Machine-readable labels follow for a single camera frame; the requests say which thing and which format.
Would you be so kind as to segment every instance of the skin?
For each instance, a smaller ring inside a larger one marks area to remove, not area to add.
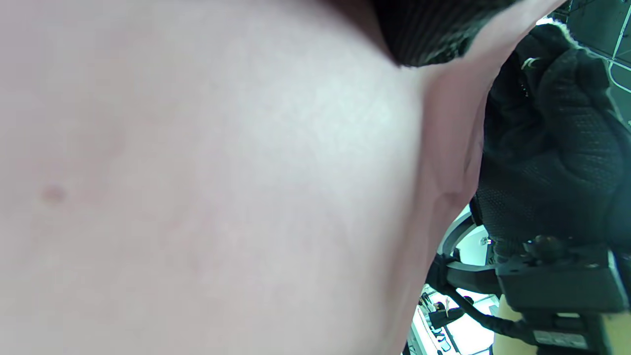
[[[398,354],[530,3],[412,70],[367,1],[0,0],[0,352]]]

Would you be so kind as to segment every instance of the black cable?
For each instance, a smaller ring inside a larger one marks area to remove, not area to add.
[[[532,333],[521,322],[513,322],[496,316],[488,316],[480,312],[456,291],[456,288],[445,287],[442,294],[451,297],[473,320],[492,332],[510,338],[519,339],[527,344],[537,345]]]

